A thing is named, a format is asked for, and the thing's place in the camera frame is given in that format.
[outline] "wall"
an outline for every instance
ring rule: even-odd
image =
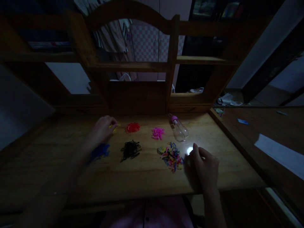
[[[46,63],[71,94],[89,94],[89,78],[80,63]]]
[[[0,64],[0,150],[54,113],[54,109]]]
[[[291,93],[302,88],[304,86],[304,56],[290,63],[269,85]]]
[[[227,88],[242,89],[304,17],[303,0],[286,0],[234,74]]]

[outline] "pink bottle cap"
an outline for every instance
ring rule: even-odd
[[[178,121],[178,118],[177,118],[177,116],[172,116],[172,117],[171,117],[171,120],[172,120],[172,122],[174,123],[175,120]]]

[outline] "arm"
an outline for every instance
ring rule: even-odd
[[[203,189],[206,227],[227,228],[217,187],[219,160],[194,143],[190,156]]]
[[[42,187],[14,227],[53,227],[69,194],[76,187],[91,152],[105,142],[117,126],[113,117],[101,117],[68,162]]]

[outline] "white paper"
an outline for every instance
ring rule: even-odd
[[[262,134],[259,135],[259,139],[254,145],[304,180],[304,155],[299,154]]]

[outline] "blue card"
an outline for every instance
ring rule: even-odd
[[[249,123],[246,120],[238,119],[238,122],[241,124],[249,125]]]

